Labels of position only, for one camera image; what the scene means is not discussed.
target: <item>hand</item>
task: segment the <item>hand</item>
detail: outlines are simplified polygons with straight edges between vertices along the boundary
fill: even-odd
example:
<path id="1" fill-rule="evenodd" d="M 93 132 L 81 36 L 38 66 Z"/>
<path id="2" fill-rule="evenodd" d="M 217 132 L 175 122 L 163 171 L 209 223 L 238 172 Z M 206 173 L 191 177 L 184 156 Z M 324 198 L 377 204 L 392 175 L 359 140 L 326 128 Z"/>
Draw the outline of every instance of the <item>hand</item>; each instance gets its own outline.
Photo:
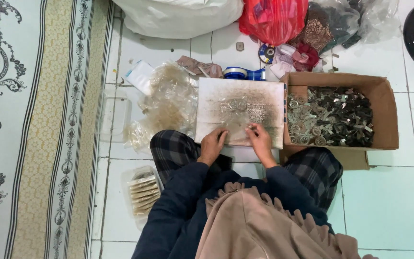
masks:
<path id="1" fill-rule="evenodd" d="M 215 162 L 223 148 L 224 139 L 229 131 L 224 128 L 217 128 L 202 139 L 201 156 L 197 162 L 202 162 L 209 167 Z"/>
<path id="2" fill-rule="evenodd" d="M 271 153 L 272 140 L 265 128 L 258 123 L 251 123 L 253 130 L 246 128 L 245 131 L 252 142 L 253 150 L 265 168 L 277 166 L 276 160 Z"/>

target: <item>navy blue sweater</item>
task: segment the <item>navy blue sweater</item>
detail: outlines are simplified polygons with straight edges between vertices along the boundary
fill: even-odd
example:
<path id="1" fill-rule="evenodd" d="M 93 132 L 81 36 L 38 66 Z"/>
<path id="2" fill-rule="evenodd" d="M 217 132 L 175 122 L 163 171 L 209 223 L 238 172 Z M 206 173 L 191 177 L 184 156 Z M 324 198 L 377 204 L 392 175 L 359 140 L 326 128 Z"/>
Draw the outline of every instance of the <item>navy blue sweater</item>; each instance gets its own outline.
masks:
<path id="1" fill-rule="evenodd" d="M 207 221 L 205 198 L 215 198 L 227 182 L 244 183 L 246 188 L 256 186 L 260 194 L 279 198 L 284 209 L 310 213 L 317 225 L 328 225 L 333 232 L 327 215 L 314 205 L 308 189 L 280 166 L 266 170 L 267 183 L 241 177 L 233 170 L 222 172 L 202 193 L 207 172 L 206 164 L 196 162 L 171 173 L 161 198 L 148 215 L 132 259 L 193 259 Z"/>

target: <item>stack of packets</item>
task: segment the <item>stack of packets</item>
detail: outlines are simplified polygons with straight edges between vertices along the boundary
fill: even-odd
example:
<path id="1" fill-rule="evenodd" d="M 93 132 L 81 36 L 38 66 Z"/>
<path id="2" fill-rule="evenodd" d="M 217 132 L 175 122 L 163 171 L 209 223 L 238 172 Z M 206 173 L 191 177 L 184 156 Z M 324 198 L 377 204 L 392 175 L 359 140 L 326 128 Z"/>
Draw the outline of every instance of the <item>stack of packets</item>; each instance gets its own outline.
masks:
<path id="1" fill-rule="evenodd" d="M 147 215 L 161 196 L 156 177 L 151 166 L 135 169 L 132 180 L 127 182 L 132 201 L 132 211 L 136 215 Z"/>

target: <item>patterned rug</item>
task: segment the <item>patterned rug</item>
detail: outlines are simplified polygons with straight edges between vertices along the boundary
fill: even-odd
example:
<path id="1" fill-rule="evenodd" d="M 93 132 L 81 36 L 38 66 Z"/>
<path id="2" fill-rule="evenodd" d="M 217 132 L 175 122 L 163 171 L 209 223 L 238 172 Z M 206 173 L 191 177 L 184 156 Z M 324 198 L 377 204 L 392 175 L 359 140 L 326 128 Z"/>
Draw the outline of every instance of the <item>patterned rug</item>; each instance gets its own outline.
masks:
<path id="1" fill-rule="evenodd" d="M 110 0 L 0 0 L 0 259 L 88 258 Z"/>

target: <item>left hand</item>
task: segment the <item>left hand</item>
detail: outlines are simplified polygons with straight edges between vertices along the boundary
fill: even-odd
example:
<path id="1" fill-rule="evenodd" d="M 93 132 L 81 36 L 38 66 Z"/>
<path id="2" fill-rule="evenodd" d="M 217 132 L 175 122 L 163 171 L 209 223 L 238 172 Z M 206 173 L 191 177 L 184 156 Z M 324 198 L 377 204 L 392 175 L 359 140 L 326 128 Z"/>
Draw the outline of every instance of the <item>left hand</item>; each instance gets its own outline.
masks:
<path id="1" fill-rule="evenodd" d="M 220 155 L 224 139 L 228 133 L 229 131 L 225 128 L 217 128 L 205 136 L 201 142 L 201 156 L 197 159 L 197 162 L 205 163 L 210 167 Z"/>

